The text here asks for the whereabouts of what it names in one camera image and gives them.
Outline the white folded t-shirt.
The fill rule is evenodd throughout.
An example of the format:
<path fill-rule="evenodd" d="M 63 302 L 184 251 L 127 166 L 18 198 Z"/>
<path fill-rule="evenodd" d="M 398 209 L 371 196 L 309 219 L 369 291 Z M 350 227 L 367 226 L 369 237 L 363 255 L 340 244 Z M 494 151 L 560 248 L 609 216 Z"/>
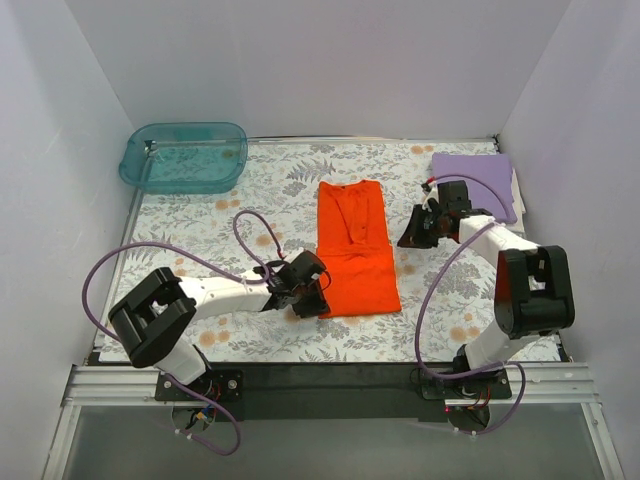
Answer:
<path fill-rule="evenodd" d="M 513 197 L 512 207 L 516 214 L 516 222 L 510 225 L 510 230 L 516 234 L 525 236 L 523 217 L 526 213 L 526 207 L 524 206 L 524 202 L 522 200 L 517 172 L 515 169 L 512 170 L 511 191 Z"/>

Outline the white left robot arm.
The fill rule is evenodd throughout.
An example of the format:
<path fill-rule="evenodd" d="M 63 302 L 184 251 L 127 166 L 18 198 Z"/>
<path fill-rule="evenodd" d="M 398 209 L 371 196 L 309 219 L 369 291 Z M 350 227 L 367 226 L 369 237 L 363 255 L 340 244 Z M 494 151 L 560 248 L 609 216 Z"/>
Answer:
<path fill-rule="evenodd" d="M 163 267 L 112 307 L 109 320 L 134 367 L 153 366 L 176 379 L 188 398 L 200 400 L 211 392 L 213 377 L 204 354 L 183 336 L 191 322 L 288 307 L 300 318 L 320 316 L 329 311 L 321 280 L 330 278 L 326 265 L 303 249 L 238 281 L 180 277 Z"/>

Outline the orange t-shirt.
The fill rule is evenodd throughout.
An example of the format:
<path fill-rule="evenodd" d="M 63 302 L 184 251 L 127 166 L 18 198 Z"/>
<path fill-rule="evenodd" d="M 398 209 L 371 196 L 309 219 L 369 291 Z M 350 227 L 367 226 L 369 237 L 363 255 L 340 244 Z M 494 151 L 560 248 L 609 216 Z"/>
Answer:
<path fill-rule="evenodd" d="M 319 184 L 317 255 L 331 277 L 323 284 L 324 318 L 402 310 L 379 182 Z"/>

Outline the aluminium table frame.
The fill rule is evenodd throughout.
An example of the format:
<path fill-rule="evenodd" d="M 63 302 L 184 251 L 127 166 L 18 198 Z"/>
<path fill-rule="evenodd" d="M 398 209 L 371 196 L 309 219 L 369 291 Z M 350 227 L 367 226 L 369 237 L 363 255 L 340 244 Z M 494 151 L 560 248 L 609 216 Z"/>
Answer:
<path fill-rule="evenodd" d="M 77 367 L 44 470 L 47 479 L 620 479 L 588 367 L 510 368 L 515 391 L 484 414 L 445 403 L 446 420 L 217 421 L 207 443 L 176 431 L 192 403 L 152 370 Z"/>

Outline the purple folded t-shirt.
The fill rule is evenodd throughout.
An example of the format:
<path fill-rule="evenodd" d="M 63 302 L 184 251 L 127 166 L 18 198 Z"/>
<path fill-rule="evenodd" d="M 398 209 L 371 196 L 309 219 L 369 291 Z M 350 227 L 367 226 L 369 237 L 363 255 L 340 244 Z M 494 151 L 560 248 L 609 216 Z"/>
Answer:
<path fill-rule="evenodd" d="M 488 210 L 499 220 L 516 221 L 513 168 L 507 155 L 435 153 L 432 156 L 432 174 L 443 182 L 463 180 L 473 208 Z"/>

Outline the teal plastic bin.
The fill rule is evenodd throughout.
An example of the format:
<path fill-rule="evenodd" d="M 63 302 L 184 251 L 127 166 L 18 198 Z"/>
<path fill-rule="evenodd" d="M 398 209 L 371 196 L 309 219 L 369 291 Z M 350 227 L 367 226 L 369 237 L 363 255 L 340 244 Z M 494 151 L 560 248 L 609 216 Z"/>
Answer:
<path fill-rule="evenodd" d="M 118 173 L 147 194 L 222 194 L 236 186 L 247 159 L 246 133 L 234 123 L 154 123 L 131 135 Z"/>

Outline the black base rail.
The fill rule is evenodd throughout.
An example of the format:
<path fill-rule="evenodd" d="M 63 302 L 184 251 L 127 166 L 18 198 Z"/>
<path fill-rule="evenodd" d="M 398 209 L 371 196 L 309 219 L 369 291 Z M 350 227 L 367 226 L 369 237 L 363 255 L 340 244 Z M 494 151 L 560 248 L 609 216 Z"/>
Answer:
<path fill-rule="evenodd" d="M 445 403 L 484 411 L 515 392 L 506 372 L 429 378 L 413 363 L 227 363 L 187 385 L 236 420 L 414 418 L 446 420 Z"/>

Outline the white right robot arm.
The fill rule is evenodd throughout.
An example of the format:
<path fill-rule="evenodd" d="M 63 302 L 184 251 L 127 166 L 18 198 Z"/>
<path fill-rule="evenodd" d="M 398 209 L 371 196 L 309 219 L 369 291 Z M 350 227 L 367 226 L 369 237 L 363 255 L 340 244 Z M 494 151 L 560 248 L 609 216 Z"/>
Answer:
<path fill-rule="evenodd" d="M 575 306 L 566 251 L 512 232 L 517 216 L 504 198 L 498 200 L 504 211 L 500 218 L 473 207 L 469 179 L 452 174 L 426 180 L 421 188 L 427 199 L 413 207 L 398 245 L 429 249 L 448 238 L 458 245 L 453 259 L 472 249 L 495 270 L 494 318 L 462 347 L 451 371 L 440 373 L 417 362 L 426 377 L 451 381 L 460 395 L 471 398 L 486 389 L 488 373 L 511 364 L 525 346 L 572 326 Z"/>

